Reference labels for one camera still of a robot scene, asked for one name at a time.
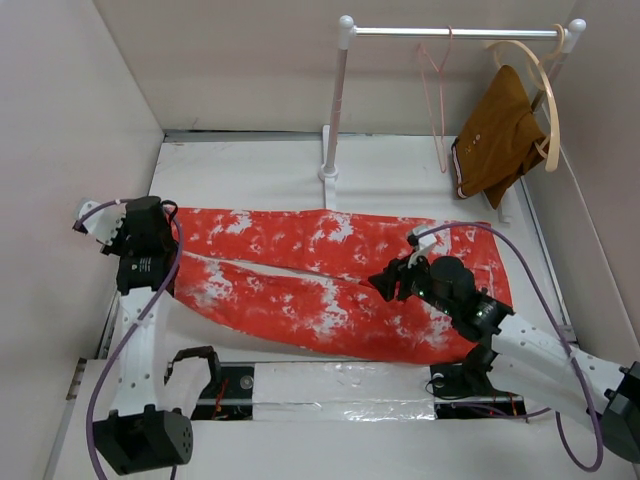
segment horizontal rod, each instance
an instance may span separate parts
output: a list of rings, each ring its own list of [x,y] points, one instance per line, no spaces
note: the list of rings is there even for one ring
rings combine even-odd
[[[408,37],[440,38],[449,37],[448,28],[378,28],[354,27],[357,37]],[[555,30],[484,30],[454,28],[453,38],[461,40],[555,40]]]

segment brown cloth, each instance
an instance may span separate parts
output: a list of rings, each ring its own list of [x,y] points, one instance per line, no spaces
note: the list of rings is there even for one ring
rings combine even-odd
[[[545,138],[518,74],[504,65],[453,145],[458,197],[484,190],[498,208],[507,188],[543,160],[535,143]]]

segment robotic arm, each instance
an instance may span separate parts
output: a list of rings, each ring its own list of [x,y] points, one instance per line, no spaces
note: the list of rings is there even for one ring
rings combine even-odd
[[[435,246],[426,227],[408,236],[414,252],[393,259],[369,278],[386,301],[416,296],[449,315],[453,328],[478,345],[462,365],[436,365],[441,387],[456,385],[468,395],[495,390],[516,392],[568,415],[586,428],[593,424],[582,386],[571,365],[575,358],[593,398],[604,446],[640,462],[640,363],[625,368],[595,358],[577,347],[571,355],[559,339],[541,332],[508,305],[478,290],[473,273],[451,256],[429,263]]]
[[[172,202],[158,197],[123,203],[125,213],[84,201],[74,225],[74,230],[96,237],[102,253],[120,257],[113,342],[125,343],[119,355],[114,353],[120,369],[117,391],[108,418],[93,421],[89,409],[92,426],[87,435],[90,454],[97,449],[119,475],[188,463],[193,451],[191,414],[202,390],[218,388],[221,379],[213,347],[174,355],[165,348],[178,254],[170,221],[177,207],[167,214],[165,204]],[[100,466],[94,462],[94,468]]]

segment white pipe connector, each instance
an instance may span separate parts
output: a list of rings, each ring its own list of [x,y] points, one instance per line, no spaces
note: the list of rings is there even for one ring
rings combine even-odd
[[[349,50],[349,42],[351,37],[355,37],[356,27],[353,23],[353,18],[349,15],[343,15],[340,17],[340,40],[338,42],[338,48],[340,50]]]
[[[587,28],[587,22],[582,20],[581,18],[576,18],[572,20],[569,26],[567,27],[564,45],[562,46],[562,53],[571,53],[573,47],[578,43],[578,39],[580,38],[580,34],[584,32]]]

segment red and white tie-dye fabric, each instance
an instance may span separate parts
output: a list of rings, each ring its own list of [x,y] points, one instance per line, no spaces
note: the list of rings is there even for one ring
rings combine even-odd
[[[397,218],[310,210],[260,212],[181,208],[189,252],[315,272],[356,282],[411,252],[407,234],[427,218]],[[511,304],[507,275],[493,236],[472,227],[438,233],[430,260],[454,255],[473,271],[480,287]]]
[[[330,355],[429,365],[461,361],[474,346],[415,297],[387,303],[357,283],[264,275],[189,252],[175,295],[234,330]]]

